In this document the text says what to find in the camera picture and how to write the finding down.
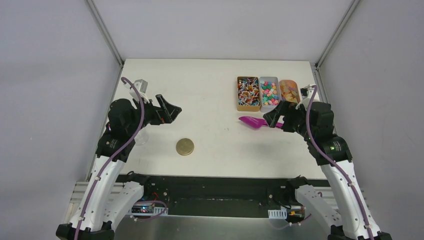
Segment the magenta plastic scoop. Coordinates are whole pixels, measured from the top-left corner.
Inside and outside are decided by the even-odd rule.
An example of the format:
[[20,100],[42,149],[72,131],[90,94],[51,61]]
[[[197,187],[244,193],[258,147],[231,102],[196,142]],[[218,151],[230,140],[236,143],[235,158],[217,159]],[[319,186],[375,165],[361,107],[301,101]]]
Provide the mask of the magenta plastic scoop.
[[267,121],[263,118],[257,118],[253,116],[240,116],[238,118],[242,123],[248,125],[253,129],[260,129],[261,127],[270,127]]

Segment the clear plastic jar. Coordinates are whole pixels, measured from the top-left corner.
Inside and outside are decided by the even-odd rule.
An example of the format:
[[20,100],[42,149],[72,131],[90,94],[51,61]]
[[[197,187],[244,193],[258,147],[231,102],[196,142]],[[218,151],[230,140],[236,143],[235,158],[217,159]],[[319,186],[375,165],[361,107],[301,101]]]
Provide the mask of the clear plastic jar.
[[149,133],[146,128],[142,128],[134,138],[135,146],[142,146],[149,140]]

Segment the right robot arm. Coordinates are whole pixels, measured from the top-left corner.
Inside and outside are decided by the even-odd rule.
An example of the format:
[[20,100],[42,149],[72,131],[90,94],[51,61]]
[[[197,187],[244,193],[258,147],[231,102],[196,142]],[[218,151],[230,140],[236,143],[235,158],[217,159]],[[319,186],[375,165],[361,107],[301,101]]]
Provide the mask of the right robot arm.
[[356,180],[352,154],[346,141],[334,133],[331,105],[315,101],[307,107],[282,101],[263,115],[269,127],[279,118],[281,130],[301,135],[332,190],[338,209],[331,207],[303,176],[289,180],[284,200],[301,204],[321,225],[329,240],[390,240],[374,221]]

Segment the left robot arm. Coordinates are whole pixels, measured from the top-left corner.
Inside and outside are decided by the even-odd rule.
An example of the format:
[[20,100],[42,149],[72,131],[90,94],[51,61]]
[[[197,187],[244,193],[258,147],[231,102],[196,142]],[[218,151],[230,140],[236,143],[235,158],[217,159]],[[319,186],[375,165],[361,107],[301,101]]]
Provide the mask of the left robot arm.
[[152,100],[121,98],[110,104],[106,129],[98,141],[91,176],[75,214],[60,224],[56,236],[61,240],[112,240],[124,216],[137,202],[152,198],[150,177],[132,173],[117,198],[112,189],[136,143],[135,137],[147,125],[171,124],[182,108],[170,104],[161,94]]

